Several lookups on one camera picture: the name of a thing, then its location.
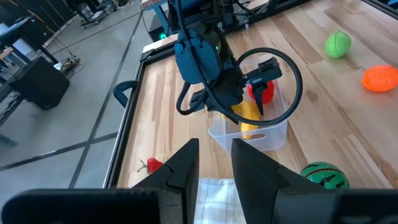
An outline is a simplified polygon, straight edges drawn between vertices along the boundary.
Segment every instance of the black handle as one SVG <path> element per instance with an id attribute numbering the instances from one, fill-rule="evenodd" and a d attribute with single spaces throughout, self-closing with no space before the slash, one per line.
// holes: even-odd
<path id="1" fill-rule="evenodd" d="M 113 96 L 119 101 L 119 103 L 126 108 L 127 96 L 123 93 L 124 91 L 131 88 L 131 91 L 135 91 L 138 86 L 137 81 L 125 81 L 117 84 L 113 89 Z"/>

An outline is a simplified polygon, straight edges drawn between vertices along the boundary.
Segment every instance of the green toy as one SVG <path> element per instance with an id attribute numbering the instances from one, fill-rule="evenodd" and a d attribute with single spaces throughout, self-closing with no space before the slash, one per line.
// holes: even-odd
<path id="1" fill-rule="evenodd" d="M 313 162 L 300 173 L 301 176 L 326 189 L 348 189 L 349 182 L 344 173 L 336 166 L 327 162 Z"/>
<path id="2" fill-rule="evenodd" d="M 347 54 L 351 47 L 351 38 L 348 34 L 338 31 L 332 34 L 325 44 L 326 53 L 333 58 L 340 58 Z"/>

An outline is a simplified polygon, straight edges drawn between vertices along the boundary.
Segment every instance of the red toy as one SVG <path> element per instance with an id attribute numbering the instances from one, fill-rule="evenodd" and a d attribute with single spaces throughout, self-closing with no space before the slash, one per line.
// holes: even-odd
<path id="1" fill-rule="evenodd" d="M 267 84 L 268 84 L 268 88 L 262 92 L 262 104 L 263 105 L 271 102 L 274 97 L 274 89 L 275 89 L 274 82 L 269 81 Z M 252 100 L 254 100 L 254 95 L 252 92 L 251 85 L 248 85 L 248 93 L 249 93 L 250 98 L 252 98 Z"/>
<path id="2" fill-rule="evenodd" d="M 148 174 L 155 172 L 157 169 L 159 169 L 163 165 L 162 162 L 158 161 L 155 158 L 149 158 L 147 160 L 147 164 L 145 164 L 143 161 L 141 161 L 141 162 L 142 162 L 142 167 L 139 170 L 137 170 L 137 172 L 139 172 L 143 168 L 147 168 Z"/>
<path id="3" fill-rule="evenodd" d="M 398 85 L 398 69 L 391 65 L 376 65 L 366 70 L 362 85 L 371 91 L 385 92 Z"/>

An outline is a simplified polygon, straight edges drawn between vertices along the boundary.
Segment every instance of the concrete floor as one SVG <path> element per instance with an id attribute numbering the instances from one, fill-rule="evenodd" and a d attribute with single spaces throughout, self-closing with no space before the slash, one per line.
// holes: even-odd
<path id="1" fill-rule="evenodd" d="M 0 146 L 0 208 L 27 189 L 102 187 L 124 113 L 111 91 L 135 78 L 142 48 L 152 42 L 140 11 L 136 0 L 87 30 L 75 19 L 59 35 L 84 68 L 57 107 L 23 103 L 0 128 L 17 143 Z M 152 16 L 144 13 L 146 24 Z M 60 47 L 55 41 L 47 49 L 57 60 L 69 57 Z"/>

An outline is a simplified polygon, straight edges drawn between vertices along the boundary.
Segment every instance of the plastic container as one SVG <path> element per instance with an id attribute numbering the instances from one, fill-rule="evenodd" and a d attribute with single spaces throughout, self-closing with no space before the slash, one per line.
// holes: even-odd
<path id="1" fill-rule="evenodd" d="M 263 120 L 277 118 L 286 111 L 285 101 L 276 80 L 274 80 L 274 86 L 274 99 L 263 105 Z M 244 95 L 244 100 L 252 101 L 247 93 Z M 228 154 L 231 154 L 232 139 L 234 138 L 240 138 L 260 151 L 278 150 L 286 143 L 287 120 L 273 126 L 258 127 L 256 130 L 246 131 L 244 133 L 250 134 L 252 137 L 245 140 L 242 138 L 240 122 L 234 124 L 228 118 L 222 118 L 221 113 L 215 114 L 213 119 L 213 126 L 208 129 L 208 132 Z"/>

